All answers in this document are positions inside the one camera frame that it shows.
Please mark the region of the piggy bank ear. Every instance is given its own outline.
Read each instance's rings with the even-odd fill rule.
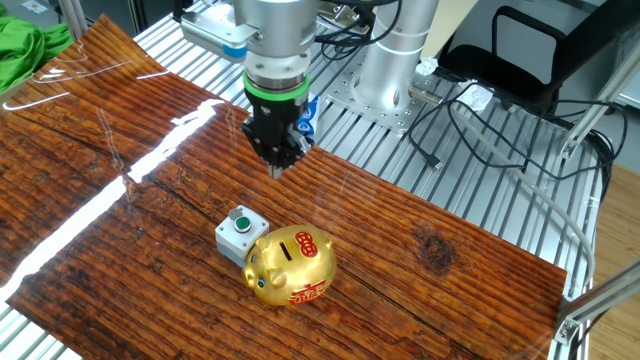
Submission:
[[[287,274],[281,268],[269,269],[269,282],[279,289],[287,284]]]

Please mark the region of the cable connector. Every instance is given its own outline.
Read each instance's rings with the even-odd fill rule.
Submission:
[[[442,161],[440,161],[440,159],[438,159],[434,155],[432,155],[432,154],[423,154],[423,155],[424,155],[425,159],[427,160],[427,163],[429,164],[429,166],[435,168],[436,170],[440,170],[444,166]]]

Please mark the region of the white cable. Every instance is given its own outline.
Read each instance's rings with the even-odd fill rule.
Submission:
[[[506,165],[515,165],[504,153],[502,153],[497,147],[495,147],[489,141],[489,139],[482,135],[482,133],[478,129],[476,129],[475,126],[471,125],[462,114],[460,114],[454,108],[451,108],[451,112],[456,118],[456,121],[461,122],[467,129],[469,129],[469,131],[471,131],[478,138],[478,140],[480,140],[489,150],[491,150],[494,155],[496,155]],[[509,168],[508,170],[514,173],[518,178],[520,178],[520,180],[522,180],[523,183],[525,183],[531,190],[533,190],[536,195],[540,196],[540,198],[545,203],[547,203],[547,205],[549,205],[549,207],[553,209],[553,211],[558,213],[558,215],[562,217],[562,219],[566,222],[567,225],[569,225],[569,227],[571,227],[575,235],[580,240],[582,248],[584,249],[587,256],[587,278],[585,279],[585,284],[588,283],[595,272],[596,259],[593,255],[593,250],[591,249],[591,244],[589,243],[589,239],[587,239],[587,236],[582,232],[582,229],[578,227],[578,224],[576,224],[575,221],[573,221],[573,219],[571,219],[569,215],[564,212],[564,210],[562,210],[562,208],[560,208],[558,204],[555,203],[555,201],[549,198],[547,194],[545,194],[542,190],[540,190],[539,187],[537,187],[531,180],[529,180],[529,178],[525,174],[523,174],[522,171],[516,168]]]

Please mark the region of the blue object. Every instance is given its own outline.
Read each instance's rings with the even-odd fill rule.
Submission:
[[[314,121],[312,120],[315,119],[316,114],[318,113],[318,102],[318,96],[309,101],[307,111],[305,111],[300,119],[298,119],[298,131],[304,136],[311,136],[316,133],[316,129],[314,128],[315,125],[313,124]]]
[[[234,58],[234,59],[242,59],[245,56],[247,56],[247,47],[241,47],[241,48],[232,48],[230,46],[227,45],[222,45],[222,51],[224,51],[225,55],[229,56],[230,58]]]

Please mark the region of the piggy bank snout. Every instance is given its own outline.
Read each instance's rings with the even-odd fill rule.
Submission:
[[[256,287],[256,276],[253,273],[252,269],[243,269],[242,270],[242,275],[244,276],[244,281],[247,284],[247,287],[249,289],[255,289]]]

